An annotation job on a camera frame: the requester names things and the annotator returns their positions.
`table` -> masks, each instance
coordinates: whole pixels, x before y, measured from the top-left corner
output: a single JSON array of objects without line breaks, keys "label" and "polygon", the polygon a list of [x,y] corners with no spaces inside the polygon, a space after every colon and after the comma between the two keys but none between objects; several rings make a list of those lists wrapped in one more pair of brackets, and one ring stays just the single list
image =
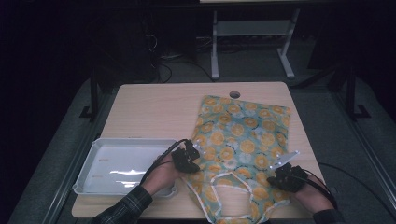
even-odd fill
[{"label": "table", "polygon": [[[198,118],[198,109],[204,95],[230,97],[231,91],[240,93],[240,100],[268,105],[284,105],[291,110],[289,151],[301,154],[291,163],[301,165],[323,178],[306,136],[303,124],[282,82],[189,83],[189,84],[137,84],[121,86],[107,118],[102,137],[106,138],[190,138]],[[178,193],[170,199],[155,199],[141,217],[147,218],[205,218],[201,208],[188,195],[188,188],[177,181]],[[244,212],[240,203],[233,203],[246,195],[227,194],[233,197],[224,202],[224,212]],[[74,217],[94,217],[115,204],[121,196],[78,195],[72,214]],[[311,214],[299,204],[274,210],[270,218],[307,218]]]}]

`floral fabric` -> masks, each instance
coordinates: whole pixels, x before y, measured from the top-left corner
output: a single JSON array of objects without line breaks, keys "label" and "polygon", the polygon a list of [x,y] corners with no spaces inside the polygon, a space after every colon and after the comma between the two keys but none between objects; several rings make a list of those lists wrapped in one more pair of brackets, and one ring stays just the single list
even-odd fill
[{"label": "floral fabric", "polygon": [[[211,223],[260,223],[288,194],[273,189],[267,177],[276,156],[287,152],[290,109],[218,96],[205,96],[192,141],[201,147],[201,171],[186,178]],[[225,217],[216,186],[248,192],[250,214]]]}]

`plastic tray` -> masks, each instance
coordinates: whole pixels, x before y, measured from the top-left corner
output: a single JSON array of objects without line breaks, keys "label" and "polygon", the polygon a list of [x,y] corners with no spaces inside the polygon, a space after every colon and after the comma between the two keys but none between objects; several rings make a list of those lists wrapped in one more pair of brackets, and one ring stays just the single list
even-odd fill
[{"label": "plastic tray", "polygon": [[[100,138],[92,142],[73,190],[84,195],[125,195],[174,139]],[[175,184],[154,196],[169,197]]]}]

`hand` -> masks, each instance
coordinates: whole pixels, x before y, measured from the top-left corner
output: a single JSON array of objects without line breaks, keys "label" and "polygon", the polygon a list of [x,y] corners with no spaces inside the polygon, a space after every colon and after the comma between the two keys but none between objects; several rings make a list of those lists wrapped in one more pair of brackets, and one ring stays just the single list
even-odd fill
[{"label": "hand", "polygon": [[[308,179],[314,181],[324,188],[323,183],[321,183],[312,175],[309,175]],[[293,197],[297,199],[311,213],[334,209],[332,203],[322,193],[309,184],[305,184],[302,189],[294,193]]]},{"label": "hand", "polygon": [[172,186],[176,179],[182,177],[181,173],[175,168],[172,162],[171,154],[163,158],[162,163],[166,162],[155,168],[151,174],[148,175],[142,187],[152,196],[160,189],[169,188]]}]

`dark background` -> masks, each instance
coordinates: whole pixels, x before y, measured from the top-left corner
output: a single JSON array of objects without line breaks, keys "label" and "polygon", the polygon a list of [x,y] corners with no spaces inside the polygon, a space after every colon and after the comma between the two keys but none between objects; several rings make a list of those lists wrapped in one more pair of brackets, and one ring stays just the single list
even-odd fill
[{"label": "dark background", "polygon": [[[0,223],[7,222],[74,95],[92,71],[102,90],[150,82],[155,71],[149,65],[156,55],[142,50],[147,44],[144,33],[150,30],[164,49],[178,45],[193,58],[195,36],[211,32],[207,11],[155,13],[142,24],[147,19],[144,12],[98,15],[88,10],[92,4],[0,3]],[[302,9],[294,36],[318,39],[310,66],[325,68],[352,57],[358,76],[396,120],[395,6],[377,1],[313,8]]]}]

